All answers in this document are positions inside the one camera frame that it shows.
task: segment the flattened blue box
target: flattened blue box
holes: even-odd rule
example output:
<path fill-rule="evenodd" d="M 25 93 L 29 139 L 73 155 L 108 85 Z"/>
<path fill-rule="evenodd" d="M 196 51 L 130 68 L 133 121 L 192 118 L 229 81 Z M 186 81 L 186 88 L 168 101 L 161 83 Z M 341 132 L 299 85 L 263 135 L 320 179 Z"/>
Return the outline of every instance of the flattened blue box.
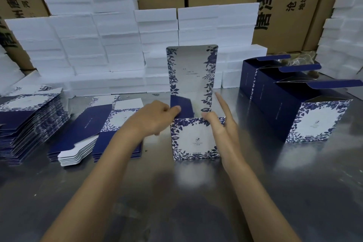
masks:
<path fill-rule="evenodd" d="M 363 82 L 314 80 L 301 71 L 318 70 L 320 64 L 283 66 L 275 61 L 288 58 L 283 56 L 244 61 L 240 89 L 284 142 L 327 140 L 352 101 L 332 89 L 363 86 Z"/>

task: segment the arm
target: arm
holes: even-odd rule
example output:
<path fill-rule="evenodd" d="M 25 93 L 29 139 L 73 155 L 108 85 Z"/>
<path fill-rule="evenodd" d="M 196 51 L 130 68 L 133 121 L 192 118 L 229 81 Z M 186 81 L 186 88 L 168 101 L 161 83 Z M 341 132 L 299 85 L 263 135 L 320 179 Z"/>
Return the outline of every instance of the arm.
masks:
<path fill-rule="evenodd" d="M 227 103 L 219 93 L 217 99 L 226 115 L 224 127 L 215 112 L 202 113 L 210 122 L 224 169 L 229 175 L 255 242 L 301 241 L 271 200 L 262 184 L 244 160 L 238 126 Z"/>
<path fill-rule="evenodd" d="M 144 137 L 167 128 L 180 107 L 154 101 L 147 104 L 115 133 L 82 186 L 63 208 L 41 242 L 101 241 L 106 222 L 133 150 Z"/>

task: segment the metal table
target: metal table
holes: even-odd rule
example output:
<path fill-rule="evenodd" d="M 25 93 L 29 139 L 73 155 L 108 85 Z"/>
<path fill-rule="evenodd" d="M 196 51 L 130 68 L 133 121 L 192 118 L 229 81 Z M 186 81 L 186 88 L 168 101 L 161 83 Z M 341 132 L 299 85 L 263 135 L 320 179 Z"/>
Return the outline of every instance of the metal table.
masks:
<path fill-rule="evenodd" d="M 363 102 L 352 102 L 328 141 L 284 144 L 238 88 L 218 91 L 239 123 L 246 160 L 302 240 L 362 241 Z M 121 98 L 168 102 L 169 93 Z M 73 118 L 90 100 L 70 100 Z M 221 114 L 216 99 L 213 109 Z M 41 146 L 18 167 L 0 164 L 0 241 L 38 241 L 94 167 L 90 155 L 76 166 L 50 164 L 47 151 Z M 252 241 L 220 160 L 173 161 L 167 129 L 146 138 L 142 157 L 129 162 L 105 241 L 152 240 L 179 219 L 179 234 L 192 229 L 185 240 L 202 241 L 199 229 Z"/>

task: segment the floral printed box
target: floral printed box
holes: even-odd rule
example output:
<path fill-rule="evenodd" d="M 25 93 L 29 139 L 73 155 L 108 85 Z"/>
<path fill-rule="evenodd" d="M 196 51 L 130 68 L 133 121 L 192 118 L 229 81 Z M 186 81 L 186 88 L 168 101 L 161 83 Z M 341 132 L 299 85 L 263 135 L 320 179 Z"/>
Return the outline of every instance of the floral printed box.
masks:
<path fill-rule="evenodd" d="M 167 48 L 171 103 L 182 107 L 171 124 L 175 160 L 219 157 L 211 126 L 202 118 L 202 112 L 209 112 L 212 107 L 217 48 Z M 224 124 L 225 118 L 219 119 Z"/>
<path fill-rule="evenodd" d="M 285 66 L 277 59 L 280 56 L 244 61 L 240 89 L 284 142 L 327 140 L 352 101 L 332 89 L 363 82 L 315 80 L 301 71 L 319 69 L 320 64 Z"/>

